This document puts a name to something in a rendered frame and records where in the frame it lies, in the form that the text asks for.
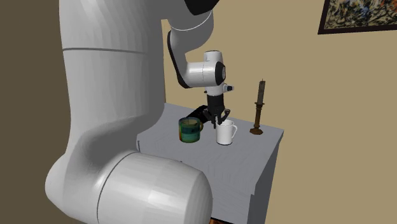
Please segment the brown candlestick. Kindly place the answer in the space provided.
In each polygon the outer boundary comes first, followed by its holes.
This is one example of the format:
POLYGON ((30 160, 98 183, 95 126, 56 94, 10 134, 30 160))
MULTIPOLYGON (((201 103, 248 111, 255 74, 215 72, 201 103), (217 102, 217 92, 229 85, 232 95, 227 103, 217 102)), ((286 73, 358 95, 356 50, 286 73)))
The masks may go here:
POLYGON ((261 110, 263 107, 263 104, 260 103, 255 103, 256 104, 256 114, 255 114, 255 119, 254 119, 254 125, 253 128, 249 130, 250 133, 254 135, 262 135, 263 131, 260 129, 260 118, 261 118, 261 110))

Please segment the grey candle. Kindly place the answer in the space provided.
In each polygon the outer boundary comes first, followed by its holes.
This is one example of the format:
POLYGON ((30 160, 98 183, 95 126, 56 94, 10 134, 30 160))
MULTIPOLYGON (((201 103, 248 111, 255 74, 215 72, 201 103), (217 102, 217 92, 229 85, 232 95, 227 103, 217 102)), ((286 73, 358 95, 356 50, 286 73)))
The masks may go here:
POLYGON ((259 87, 258 87, 258 98, 256 102, 257 104, 263 104, 264 91, 265 91, 265 81, 261 80, 259 82, 259 87))

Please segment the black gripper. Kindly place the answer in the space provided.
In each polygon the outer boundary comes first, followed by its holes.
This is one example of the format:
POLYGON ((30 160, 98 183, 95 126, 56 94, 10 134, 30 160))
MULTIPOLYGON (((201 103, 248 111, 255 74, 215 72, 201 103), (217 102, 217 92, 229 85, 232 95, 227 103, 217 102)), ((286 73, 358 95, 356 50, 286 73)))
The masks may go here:
POLYGON ((207 109, 203 110, 203 115, 206 119, 212 123, 213 128, 216 128, 216 116, 217 124, 221 125, 229 116, 230 110, 225 109, 224 105, 224 94, 220 95, 207 95, 207 109))

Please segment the grey cabinet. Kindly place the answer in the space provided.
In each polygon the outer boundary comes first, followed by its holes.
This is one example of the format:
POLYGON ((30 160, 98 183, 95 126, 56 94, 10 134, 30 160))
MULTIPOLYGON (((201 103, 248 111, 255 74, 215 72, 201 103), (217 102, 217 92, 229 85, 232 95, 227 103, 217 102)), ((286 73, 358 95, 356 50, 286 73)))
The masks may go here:
POLYGON ((284 131, 266 125, 253 135, 253 123, 236 119, 238 130, 229 146, 216 142, 207 122, 196 143, 182 143, 178 121, 193 110, 165 104, 159 121, 137 137, 143 153, 170 158, 201 170, 209 180, 212 217, 231 224, 265 224, 272 181, 284 131))

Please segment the black flat object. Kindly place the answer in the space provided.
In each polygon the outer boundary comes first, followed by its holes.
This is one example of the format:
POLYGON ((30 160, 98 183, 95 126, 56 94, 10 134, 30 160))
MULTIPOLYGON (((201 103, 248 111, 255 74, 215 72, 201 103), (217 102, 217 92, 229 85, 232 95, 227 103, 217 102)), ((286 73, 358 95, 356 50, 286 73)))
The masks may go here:
POLYGON ((197 109, 192 111, 189 115, 187 115, 187 117, 198 118, 201 123, 206 123, 208 121, 208 119, 204 115, 204 110, 205 109, 207 109, 207 106, 206 105, 201 105, 197 109))

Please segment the green patterned mug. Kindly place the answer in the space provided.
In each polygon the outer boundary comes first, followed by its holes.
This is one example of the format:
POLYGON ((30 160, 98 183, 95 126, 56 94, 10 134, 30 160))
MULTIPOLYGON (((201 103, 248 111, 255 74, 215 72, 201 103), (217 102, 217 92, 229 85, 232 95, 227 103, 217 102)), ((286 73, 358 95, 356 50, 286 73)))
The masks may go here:
POLYGON ((179 140, 183 143, 195 143, 200 140, 200 132, 203 129, 202 122, 195 117, 179 119, 179 140))

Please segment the dark framed wall picture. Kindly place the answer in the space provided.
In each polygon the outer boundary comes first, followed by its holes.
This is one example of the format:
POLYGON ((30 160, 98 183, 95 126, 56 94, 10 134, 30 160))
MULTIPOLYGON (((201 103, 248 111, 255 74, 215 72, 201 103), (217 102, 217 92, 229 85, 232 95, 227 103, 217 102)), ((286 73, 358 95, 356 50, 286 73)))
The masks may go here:
POLYGON ((397 30, 397 0, 324 0, 318 34, 397 30))

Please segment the white mug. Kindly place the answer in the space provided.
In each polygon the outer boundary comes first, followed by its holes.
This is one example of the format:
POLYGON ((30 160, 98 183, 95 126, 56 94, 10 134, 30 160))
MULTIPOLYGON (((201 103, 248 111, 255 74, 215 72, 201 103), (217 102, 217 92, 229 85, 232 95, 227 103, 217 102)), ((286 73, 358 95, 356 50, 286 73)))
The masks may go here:
POLYGON ((237 126, 234 121, 226 119, 221 125, 216 124, 216 142, 224 146, 230 145, 236 132, 237 126))

